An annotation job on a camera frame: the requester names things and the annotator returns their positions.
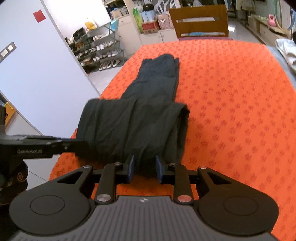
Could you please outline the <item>white folded padded jacket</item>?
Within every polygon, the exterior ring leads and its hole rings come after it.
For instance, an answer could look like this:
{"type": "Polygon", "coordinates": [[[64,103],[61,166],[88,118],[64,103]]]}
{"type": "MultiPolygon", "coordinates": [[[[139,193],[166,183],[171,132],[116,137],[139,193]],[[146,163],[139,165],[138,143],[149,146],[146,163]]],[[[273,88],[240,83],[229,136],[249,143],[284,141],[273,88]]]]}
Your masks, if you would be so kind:
{"type": "Polygon", "coordinates": [[[289,39],[276,39],[275,47],[282,54],[288,66],[296,71],[295,62],[296,62],[296,45],[293,40],[289,39]]]}

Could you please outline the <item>metal shoe rack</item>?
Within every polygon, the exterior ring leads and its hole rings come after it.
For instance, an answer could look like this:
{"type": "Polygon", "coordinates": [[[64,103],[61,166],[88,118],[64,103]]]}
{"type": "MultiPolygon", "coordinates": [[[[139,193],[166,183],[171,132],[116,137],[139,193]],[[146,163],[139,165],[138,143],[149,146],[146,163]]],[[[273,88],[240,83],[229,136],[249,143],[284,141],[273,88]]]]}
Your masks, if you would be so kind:
{"type": "Polygon", "coordinates": [[[117,30],[118,21],[113,20],[93,30],[80,28],[65,39],[86,74],[124,65],[126,56],[117,30]]]}

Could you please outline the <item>pink kettlebell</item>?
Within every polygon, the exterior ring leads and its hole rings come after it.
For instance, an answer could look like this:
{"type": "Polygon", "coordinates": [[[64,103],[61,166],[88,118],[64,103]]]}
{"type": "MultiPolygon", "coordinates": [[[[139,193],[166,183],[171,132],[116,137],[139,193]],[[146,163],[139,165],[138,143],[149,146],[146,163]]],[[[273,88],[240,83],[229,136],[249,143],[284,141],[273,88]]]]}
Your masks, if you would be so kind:
{"type": "Polygon", "coordinates": [[[270,14],[270,15],[268,16],[267,24],[268,24],[269,26],[276,27],[276,21],[275,21],[275,16],[274,16],[274,15],[270,14]]]}

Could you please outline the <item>purple laundry basket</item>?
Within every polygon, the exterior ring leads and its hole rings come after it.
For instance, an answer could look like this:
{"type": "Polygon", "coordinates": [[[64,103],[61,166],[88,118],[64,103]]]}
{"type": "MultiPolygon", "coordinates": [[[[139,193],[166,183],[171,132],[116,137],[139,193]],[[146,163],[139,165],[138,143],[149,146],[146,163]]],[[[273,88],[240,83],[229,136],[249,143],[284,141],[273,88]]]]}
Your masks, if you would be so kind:
{"type": "Polygon", "coordinates": [[[197,36],[197,37],[178,38],[178,41],[188,41],[188,40],[233,40],[233,39],[229,37],[219,37],[219,36],[197,36]]]}

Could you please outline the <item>dark grey sweatpants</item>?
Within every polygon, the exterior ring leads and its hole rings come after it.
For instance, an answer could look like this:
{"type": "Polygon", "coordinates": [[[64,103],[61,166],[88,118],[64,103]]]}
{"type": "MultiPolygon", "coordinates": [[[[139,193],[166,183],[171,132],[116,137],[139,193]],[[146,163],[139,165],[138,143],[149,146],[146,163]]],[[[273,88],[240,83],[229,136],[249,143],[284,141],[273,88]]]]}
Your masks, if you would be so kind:
{"type": "Polygon", "coordinates": [[[76,138],[81,160],[103,164],[135,160],[136,171],[154,173],[156,159],[178,164],[185,151],[189,110],[175,101],[180,60],[171,54],[142,61],[137,77],[118,99],[91,99],[76,138]]]}

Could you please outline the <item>orange floral table mat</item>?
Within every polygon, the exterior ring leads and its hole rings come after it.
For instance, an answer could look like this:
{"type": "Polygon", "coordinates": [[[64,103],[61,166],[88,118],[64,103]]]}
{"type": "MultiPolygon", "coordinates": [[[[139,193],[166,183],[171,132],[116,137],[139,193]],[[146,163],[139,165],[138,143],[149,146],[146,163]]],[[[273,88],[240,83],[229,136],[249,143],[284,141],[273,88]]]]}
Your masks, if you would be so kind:
{"type": "Polygon", "coordinates": [[[190,111],[182,163],[207,166],[271,196],[273,235],[295,240],[295,89],[262,44],[189,40],[142,46],[102,92],[120,98],[144,59],[180,60],[176,101],[190,111]]]}

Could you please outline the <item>cream low cabinet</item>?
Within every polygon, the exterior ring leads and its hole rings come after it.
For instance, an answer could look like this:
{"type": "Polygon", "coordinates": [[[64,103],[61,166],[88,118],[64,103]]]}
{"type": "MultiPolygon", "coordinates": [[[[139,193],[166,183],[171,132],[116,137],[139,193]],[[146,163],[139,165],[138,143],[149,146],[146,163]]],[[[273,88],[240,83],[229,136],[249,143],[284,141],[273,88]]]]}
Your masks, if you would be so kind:
{"type": "Polygon", "coordinates": [[[277,39],[288,39],[289,35],[278,27],[268,25],[256,15],[248,16],[247,28],[265,45],[274,46],[277,39]]]}

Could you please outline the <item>wooden chair by basket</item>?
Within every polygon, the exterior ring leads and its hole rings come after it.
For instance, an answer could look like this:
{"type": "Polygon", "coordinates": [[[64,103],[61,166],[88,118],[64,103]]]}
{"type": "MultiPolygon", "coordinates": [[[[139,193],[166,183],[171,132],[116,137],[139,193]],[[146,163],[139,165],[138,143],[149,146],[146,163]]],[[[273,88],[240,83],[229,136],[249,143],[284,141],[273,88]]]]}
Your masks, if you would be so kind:
{"type": "Polygon", "coordinates": [[[225,5],[208,5],[169,9],[178,39],[228,38],[225,5]]]}

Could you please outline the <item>colourful hula hoop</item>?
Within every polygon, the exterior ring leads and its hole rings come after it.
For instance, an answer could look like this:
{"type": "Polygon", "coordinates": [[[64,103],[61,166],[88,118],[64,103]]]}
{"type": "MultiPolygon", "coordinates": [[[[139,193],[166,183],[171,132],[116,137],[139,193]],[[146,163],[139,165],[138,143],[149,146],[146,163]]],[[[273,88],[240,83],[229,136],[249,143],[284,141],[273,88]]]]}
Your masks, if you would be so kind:
{"type": "Polygon", "coordinates": [[[273,15],[278,28],[284,32],[295,31],[295,10],[285,1],[273,2],[273,15]]]}

